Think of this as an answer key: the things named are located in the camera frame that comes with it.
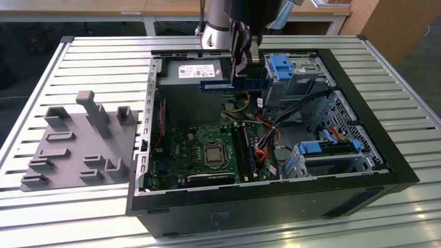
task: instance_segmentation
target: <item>green circuit board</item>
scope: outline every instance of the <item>green circuit board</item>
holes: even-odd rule
[[[257,128],[249,125],[247,131],[253,144],[257,139]],[[206,166],[203,147],[209,144],[221,144],[225,164]],[[231,141],[230,126],[198,126],[187,129],[173,129],[171,137],[171,173],[179,176],[197,173],[226,173],[235,174],[235,183],[238,183],[237,161],[234,156],[234,147]]]
[[[247,125],[247,133],[250,144],[254,144],[258,140],[254,124]],[[206,163],[209,146],[221,147],[222,163],[218,166]],[[155,190],[177,189],[179,180],[194,174],[234,173],[234,182],[241,183],[229,125],[171,129],[169,147],[169,159],[155,162],[157,172],[162,171],[162,178],[154,179]],[[255,173],[257,181],[267,179],[266,169]]]

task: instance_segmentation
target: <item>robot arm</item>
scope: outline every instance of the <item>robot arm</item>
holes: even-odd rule
[[[230,49],[231,84],[259,78],[258,45],[266,27],[279,29],[294,4],[303,0],[211,0],[207,9],[203,49]]]

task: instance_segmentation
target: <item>blue latch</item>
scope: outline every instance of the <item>blue latch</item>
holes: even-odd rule
[[[291,62],[286,56],[269,56],[269,65],[277,81],[289,81],[294,75],[291,70]]]
[[[358,141],[351,141],[353,148],[355,148],[355,151],[361,151],[361,144]]]
[[[335,139],[330,136],[330,134],[329,134],[329,132],[327,132],[326,129],[323,129],[323,134],[325,134],[327,140],[329,140],[333,144],[337,144]]]
[[[305,146],[302,144],[298,145],[298,151],[299,151],[301,154],[306,153],[306,149],[305,149]]]
[[[322,149],[317,142],[302,143],[302,145],[305,146],[306,153],[321,153],[322,152]]]
[[[283,168],[282,168],[282,172],[279,173],[281,175],[285,174],[285,172],[287,171],[289,167],[290,167],[290,164],[291,164],[291,157],[289,158]]]

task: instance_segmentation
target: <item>slotted metal table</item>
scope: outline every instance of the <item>slotted metal table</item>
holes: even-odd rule
[[[69,113],[82,112],[74,95],[92,90],[105,110],[129,105],[142,111],[150,51],[201,48],[193,37],[77,37],[60,43],[0,150],[0,247],[441,245],[439,118],[369,41],[354,36],[269,36],[261,46],[331,50],[421,183],[346,218],[155,240],[138,220],[124,215],[126,183],[21,192],[20,179],[42,137],[48,107],[62,105]]]

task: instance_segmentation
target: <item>motherboard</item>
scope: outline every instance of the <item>motherboard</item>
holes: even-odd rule
[[[246,143],[251,147],[258,141],[257,127],[254,124],[239,127],[247,132]],[[237,128],[225,125],[171,129],[169,158],[154,161],[155,185],[161,190],[215,185],[217,181],[234,184],[267,179],[266,169],[257,169],[254,164],[250,165],[253,176],[247,178],[243,172],[235,153],[246,148],[237,143]]]

